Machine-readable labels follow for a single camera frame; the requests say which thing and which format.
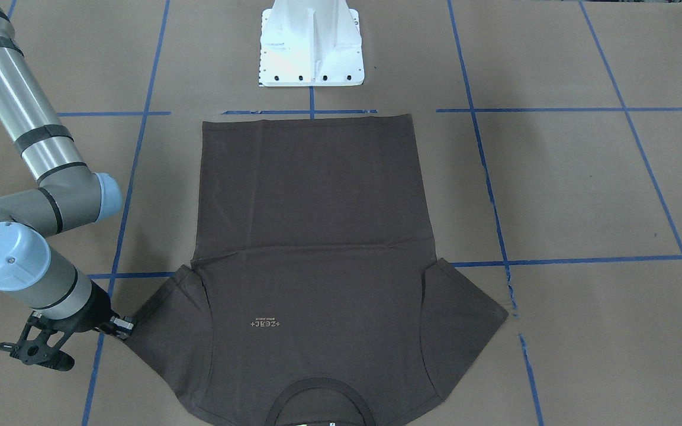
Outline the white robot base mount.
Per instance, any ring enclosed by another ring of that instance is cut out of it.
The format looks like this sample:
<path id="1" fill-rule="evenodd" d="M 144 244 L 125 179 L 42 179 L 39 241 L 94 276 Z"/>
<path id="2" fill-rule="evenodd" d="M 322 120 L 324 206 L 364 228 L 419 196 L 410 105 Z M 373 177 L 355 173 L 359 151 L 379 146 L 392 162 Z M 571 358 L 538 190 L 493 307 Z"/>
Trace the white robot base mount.
<path id="1" fill-rule="evenodd" d="M 346 1 L 276 1 L 262 11 L 258 84 L 359 86 L 365 81 L 358 11 Z"/>

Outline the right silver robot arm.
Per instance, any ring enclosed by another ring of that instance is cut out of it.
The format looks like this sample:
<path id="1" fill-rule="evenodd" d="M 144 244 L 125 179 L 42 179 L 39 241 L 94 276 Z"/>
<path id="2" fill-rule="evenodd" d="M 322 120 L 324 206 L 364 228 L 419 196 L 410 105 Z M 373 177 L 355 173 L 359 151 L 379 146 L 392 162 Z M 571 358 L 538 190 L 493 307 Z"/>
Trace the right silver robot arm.
<path id="1" fill-rule="evenodd" d="M 127 339 L 133 321 L 114 312 L 108 294 L 47 242 L 119 213 L 121 189 L 87 167 L 14 38 L 0 8 L 0 121 L 36 181 L 33 189 L 0 196 L 0 291 L 40 318 L 76 321 L 78 333 Z"/>

